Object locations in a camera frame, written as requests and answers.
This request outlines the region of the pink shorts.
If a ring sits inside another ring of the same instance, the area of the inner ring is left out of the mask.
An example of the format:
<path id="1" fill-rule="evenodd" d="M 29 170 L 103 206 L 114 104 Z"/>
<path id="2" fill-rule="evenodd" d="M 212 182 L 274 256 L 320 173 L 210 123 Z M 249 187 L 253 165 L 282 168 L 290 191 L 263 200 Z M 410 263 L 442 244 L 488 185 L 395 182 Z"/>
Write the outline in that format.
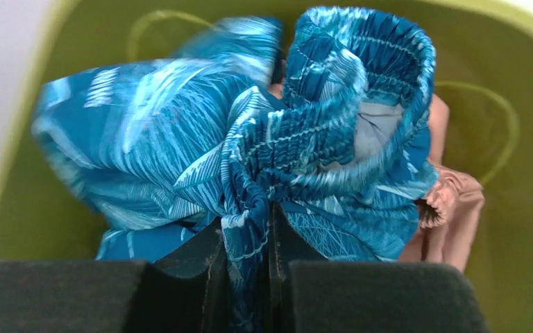
<path id="1" fill-rule="evenodd" d="M 416 202 L 420 223 L 405 246 L 400 262 L 435 262 L 464 271 L 484 206 L 482 185 L 467 173 L 442 165 L 450 109 L 436 94 L 430 104 L 428 161 L 439 173 L 437 182 Z"/>

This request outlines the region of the blue leaf print shorts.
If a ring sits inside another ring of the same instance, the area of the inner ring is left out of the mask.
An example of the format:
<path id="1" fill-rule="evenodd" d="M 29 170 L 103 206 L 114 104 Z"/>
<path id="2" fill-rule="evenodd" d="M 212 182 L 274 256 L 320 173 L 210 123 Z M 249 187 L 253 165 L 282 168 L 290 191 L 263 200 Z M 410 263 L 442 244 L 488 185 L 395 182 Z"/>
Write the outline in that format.
<path id="1" fill-rule="evenodd" d="M 44 84 L 31 131 L 113 248 L 176 221 L 221 219 L 230 332 L 262 331 L 270 204 L 325 258 L 394 262 L 418 227 L 436 51 L 415 23 L 319 6 L 296 23 L 282 97 L 282 24 L 227 17 L 168 59 Z"/>

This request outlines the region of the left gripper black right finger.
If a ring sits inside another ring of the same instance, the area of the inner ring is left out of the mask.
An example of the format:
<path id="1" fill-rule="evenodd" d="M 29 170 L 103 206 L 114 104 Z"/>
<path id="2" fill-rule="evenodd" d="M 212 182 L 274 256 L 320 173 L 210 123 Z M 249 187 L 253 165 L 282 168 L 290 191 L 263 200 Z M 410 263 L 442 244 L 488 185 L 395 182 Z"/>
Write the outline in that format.
<path id="1" fill-rule="evenodd" d="M 266 301 L 266 331 L 294 332 L 293 287 L 290 263 L 324 260 L 290 225 L 279 204 L 270 206 L 269 297 Z"/>

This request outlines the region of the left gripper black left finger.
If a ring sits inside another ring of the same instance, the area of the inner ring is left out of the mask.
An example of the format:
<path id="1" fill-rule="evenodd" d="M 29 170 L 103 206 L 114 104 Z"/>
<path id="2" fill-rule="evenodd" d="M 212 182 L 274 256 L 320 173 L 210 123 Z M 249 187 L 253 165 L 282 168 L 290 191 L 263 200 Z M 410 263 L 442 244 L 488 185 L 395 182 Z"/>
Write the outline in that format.
<path id="1" fill-rule="evenodd" d="M 131 332 L 227 332 L 227 256 L 221 222 L 146 266 L 130 311 Z"/>

